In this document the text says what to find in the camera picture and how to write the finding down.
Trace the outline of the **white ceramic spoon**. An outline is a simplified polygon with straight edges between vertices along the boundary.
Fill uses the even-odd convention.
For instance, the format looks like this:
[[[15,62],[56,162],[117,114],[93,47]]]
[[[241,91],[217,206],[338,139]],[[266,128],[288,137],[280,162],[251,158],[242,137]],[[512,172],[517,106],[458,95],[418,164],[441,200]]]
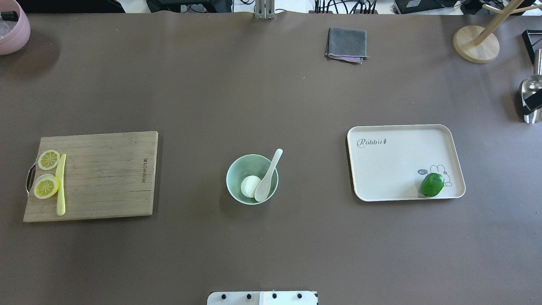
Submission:
[[[270,166],[265,176],[263,177],[259,185],[256,187],[254,195],[257,202],[264,202],[267,199],[270,189],[271,189],[271,180],[273,177],[273,172],[275,171],[276,166],[282,154],[283,154],[283,150],[280,148],[275,151],[275,154],[271,160]]]

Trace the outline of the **mint green bowl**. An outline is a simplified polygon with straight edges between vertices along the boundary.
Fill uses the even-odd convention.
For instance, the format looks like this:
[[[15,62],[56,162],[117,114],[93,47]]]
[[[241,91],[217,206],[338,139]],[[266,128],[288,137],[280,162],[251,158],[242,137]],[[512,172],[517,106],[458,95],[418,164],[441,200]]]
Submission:
[[[271,160],[262,155],[249,154],[236,159],[229,167],[225,176],[225,185],[230,195],[245,205],[258,205],[254,198],[242,194],[241,184],[247,176],[263,178],[271,164]]]

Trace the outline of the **pink bowl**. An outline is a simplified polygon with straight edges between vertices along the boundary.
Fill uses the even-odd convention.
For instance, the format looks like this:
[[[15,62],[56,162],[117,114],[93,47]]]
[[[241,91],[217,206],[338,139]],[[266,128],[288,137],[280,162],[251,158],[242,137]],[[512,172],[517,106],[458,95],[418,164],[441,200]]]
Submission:
[[[19,19],[1,21],[0,54],[8,55],[21,50],[30,38],[30,23],[25,11],[16,0],[2,0],[1,12],[16,12]]]

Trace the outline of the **metal scoop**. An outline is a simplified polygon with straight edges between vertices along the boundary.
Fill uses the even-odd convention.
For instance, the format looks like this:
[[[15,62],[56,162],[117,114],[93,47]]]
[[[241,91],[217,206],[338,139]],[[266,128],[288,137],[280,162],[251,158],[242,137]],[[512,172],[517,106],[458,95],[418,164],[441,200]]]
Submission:
[[[534,60],[534,74],[527,77],[521,83],[521,111],[523,112],[523,99],[529,97],[539,89],[542,89],[542,66],[541,66],[541,50],[536,50]],[[531,114],[523,113],[523,120],[528,124],[536,124],[541,122],[541,108]]]

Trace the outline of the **wine glass rack tray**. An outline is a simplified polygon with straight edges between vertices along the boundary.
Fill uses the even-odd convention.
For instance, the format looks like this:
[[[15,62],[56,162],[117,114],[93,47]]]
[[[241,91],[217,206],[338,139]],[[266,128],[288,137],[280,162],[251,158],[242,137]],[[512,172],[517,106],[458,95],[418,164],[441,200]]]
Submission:
[[[526,47],[527,54],[530,57],[530,61],[534,64],[536,45],[541,42],[542,30],[526,29],[522,32],[521,37]]]

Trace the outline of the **wooden cup tree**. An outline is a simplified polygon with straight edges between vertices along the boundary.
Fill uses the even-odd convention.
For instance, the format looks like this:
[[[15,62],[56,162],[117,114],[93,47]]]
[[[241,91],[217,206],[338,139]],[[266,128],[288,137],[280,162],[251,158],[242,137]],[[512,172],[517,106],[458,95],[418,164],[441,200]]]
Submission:
[[[482,8],[496,13],[494,19],[487,27],[469,25],[460,28],[453,36],[453,47],[464,59],[476,63],[486,64],[493,61],[499,54],[500,44],[493,32],[511,14],[541,8],[542,5],[532,5],[518,8],[522,0],[511,0],[503,9],[494,8],[484,4]]]

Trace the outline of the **green lime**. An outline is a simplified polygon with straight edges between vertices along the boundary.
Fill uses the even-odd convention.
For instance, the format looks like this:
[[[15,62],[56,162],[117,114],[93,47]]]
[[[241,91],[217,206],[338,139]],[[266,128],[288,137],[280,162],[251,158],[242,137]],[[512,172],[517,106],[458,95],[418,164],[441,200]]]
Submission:
[[[421,183],[420,190],[425,197],[435,197],[445,186],[444,177],[437,172],[429,173]]]

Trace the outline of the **cream rabbit tray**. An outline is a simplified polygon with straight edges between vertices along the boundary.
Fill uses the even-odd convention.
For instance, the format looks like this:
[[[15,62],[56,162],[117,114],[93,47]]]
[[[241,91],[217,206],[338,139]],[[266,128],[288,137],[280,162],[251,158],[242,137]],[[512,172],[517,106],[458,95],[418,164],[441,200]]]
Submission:
[[[424,200],[424,178],[444,179],[436,199],[462,197],[466,185],[450,130],[441,124],[353,127],[347,147],[355,195],[366,202]]]

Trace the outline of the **grey folded cloth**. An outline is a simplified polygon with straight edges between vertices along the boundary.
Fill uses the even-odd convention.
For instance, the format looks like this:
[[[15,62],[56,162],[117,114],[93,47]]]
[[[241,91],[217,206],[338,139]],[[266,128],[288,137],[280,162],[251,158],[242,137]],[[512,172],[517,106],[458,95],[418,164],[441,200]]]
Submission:
[[[330,27],[325,56],[353,64],[361,64],[367,54],[367,32],[341,27]]]

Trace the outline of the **wooden cutting board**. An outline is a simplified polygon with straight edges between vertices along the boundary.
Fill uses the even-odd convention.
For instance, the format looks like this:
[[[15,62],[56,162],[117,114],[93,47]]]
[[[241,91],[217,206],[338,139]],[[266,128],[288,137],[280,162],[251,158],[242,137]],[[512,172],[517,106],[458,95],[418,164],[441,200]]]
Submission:
[[[153,213],[157,131],[42,137],[38,154],[66,154],[66,212],[57,196],[37,199],[30,189],[24,222],[150,216]]]

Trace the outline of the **yellow plastic knife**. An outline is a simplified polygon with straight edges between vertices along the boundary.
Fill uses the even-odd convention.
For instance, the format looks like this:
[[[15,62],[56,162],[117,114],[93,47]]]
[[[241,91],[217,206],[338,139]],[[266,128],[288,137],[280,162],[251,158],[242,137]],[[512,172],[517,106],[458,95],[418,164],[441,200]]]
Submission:
[[[64,171],[66,164],[66,154],[62,154],[59,160],[59,163],[56,167],[55,177],[58,180],[58,191],[57,191],[57,203],[56,203],[56,214],[58,216],[64,216],[66,212],[66,203],[65,203],[65,194],[64,194]]]

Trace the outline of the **single lemon slice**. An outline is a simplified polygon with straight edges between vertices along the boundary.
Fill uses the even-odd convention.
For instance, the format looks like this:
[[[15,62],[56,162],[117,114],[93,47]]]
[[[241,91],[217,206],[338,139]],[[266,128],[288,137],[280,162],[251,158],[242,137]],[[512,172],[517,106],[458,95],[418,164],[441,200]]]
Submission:
[[[40,169],[47,171],[54,169],[60,158],[61,155],[57,150],[46,150],[39,156],[36,164]]]

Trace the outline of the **top stacked lemon slice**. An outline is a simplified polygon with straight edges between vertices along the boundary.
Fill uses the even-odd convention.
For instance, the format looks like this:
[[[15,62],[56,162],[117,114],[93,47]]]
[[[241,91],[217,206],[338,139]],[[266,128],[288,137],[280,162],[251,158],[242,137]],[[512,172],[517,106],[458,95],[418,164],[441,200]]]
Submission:
[[[33,194],[37,199],[48,199],[59,189],[59,179],[52,174],[43,174],[33,184]]]

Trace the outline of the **aluminium frame post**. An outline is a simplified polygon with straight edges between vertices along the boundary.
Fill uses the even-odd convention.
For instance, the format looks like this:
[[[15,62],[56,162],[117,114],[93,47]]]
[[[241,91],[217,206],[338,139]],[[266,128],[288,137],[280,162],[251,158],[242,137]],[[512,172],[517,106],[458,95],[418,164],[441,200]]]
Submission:
[[[255,19],[275,19],[275,0],[255,0]]]

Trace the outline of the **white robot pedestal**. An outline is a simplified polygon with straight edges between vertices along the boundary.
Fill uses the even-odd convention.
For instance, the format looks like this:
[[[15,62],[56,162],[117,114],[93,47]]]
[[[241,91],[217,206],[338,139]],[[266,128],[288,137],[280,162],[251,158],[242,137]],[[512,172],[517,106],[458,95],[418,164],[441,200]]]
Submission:
[[[217,291],[207,305],[318,305],[318,293],[310,290]]]

